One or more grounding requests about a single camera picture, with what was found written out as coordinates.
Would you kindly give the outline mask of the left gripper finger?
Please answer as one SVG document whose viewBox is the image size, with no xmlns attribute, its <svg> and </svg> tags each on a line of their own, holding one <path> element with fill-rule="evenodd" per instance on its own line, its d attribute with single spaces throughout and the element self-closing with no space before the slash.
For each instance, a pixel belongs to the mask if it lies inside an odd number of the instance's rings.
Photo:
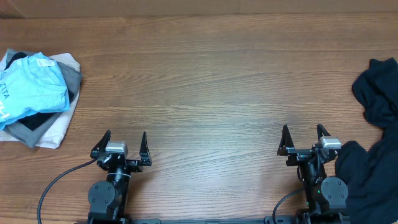
<svg viewBox="0 0 398 224">
<path fill-rule="evenodd" d="M 140 147 L 139 155 L 141 157 L 150 157 L 150 152 L 149 152 L 149 148 L 148 148 L 148 145 L 147 145 L 147 134 L 146 134 L 146 132 L 143 132 L 143 135 L 142 135 L 142 141 L 141 141 L 141 147 Z"/>
<path fill-rule="evenodd" d="M 108 129 L 105 132 L 104 136 L 99 140 L 99 142 L 94 146 L 94 148 L 91 151 L 92 152 L 104 151 L 110 139 L 111 139 L 111 131 Z"/>
</svg>

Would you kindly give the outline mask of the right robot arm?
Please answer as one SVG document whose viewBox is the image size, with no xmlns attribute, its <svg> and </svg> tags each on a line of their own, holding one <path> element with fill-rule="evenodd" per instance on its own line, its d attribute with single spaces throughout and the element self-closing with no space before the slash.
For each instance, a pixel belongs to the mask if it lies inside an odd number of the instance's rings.
<svg viewBox="0 0 398 224">
<path fill-rule="evenodd" d="M 298 209 L 289 223 L 349 223 L 344 215 L 348 197 L 347 184 L 336 176 L 327 176 L 324 164 L 337 158 L 341 142 L 333 137 L 322 124 L 317 125 L 318 142 L 310 149 L 296 149 L 287 125 L 282 128 L 278 156 L 286 156 L 286 165 L 297 168 L 298 179 L 303 187 L 295 190 L 275 205 L 272 222 L 279 223 L 277 209 L 288 198 L 301 192 L 305 194 L 307 208 Z"/>
</svg>

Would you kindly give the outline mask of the black t-shirt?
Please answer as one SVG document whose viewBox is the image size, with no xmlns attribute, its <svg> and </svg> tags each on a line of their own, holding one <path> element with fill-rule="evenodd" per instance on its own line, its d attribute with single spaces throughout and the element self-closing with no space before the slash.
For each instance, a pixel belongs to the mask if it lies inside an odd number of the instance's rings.
<svg viewBox="0 0 398 224">
<path fill-rule="evenodd" d="M 348 185 L 346 211 L 352 223 L 397 221 L 397 61 L 371 59 L 352 85 L 366 121 L 382 138 L 366 150 L 348 141 L 338 151 L 335 174 Z"/>
</svg>

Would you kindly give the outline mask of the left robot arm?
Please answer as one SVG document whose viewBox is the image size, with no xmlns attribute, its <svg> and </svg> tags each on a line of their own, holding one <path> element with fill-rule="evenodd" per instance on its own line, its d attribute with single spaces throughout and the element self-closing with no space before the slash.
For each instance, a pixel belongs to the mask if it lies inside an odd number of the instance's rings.
<svg viewBox="0 0 398 224">
<path fill-rule="evenodd" d="M 128 223 L 125 213 L 131 174 L 142 172 L 152 165 L 147 135 L 143 133 L 139 150 L 140 159 L 128 159 L 124 141 L 112 141 L 108 130 L 91 150 L 90 157 L 107 172 L 106 179 L 94 183 L 88 191 L 90 210 L 87 223 Z"/>
</svg>

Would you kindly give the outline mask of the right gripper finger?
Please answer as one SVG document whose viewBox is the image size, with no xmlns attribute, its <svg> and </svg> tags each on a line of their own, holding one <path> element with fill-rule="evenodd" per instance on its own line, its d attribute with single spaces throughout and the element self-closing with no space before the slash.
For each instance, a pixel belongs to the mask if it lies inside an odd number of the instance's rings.
<svg viewBox="0 0 398 224">
<path fill-rule="evenodd" d="M 322 137 L 330 137 L 330 133 L 324 128 L 322 124 L 317 124 L 317 136 L 318 140 Z"/>
<path fill-rule="evenodd" d="M 285 124 L 282 128 L 282 136 L 279 144 L 278 150 L 283 150 L 285 148 L 294 148 L 294 143 L 290 135 L 288 126 Z"/>
</svg>

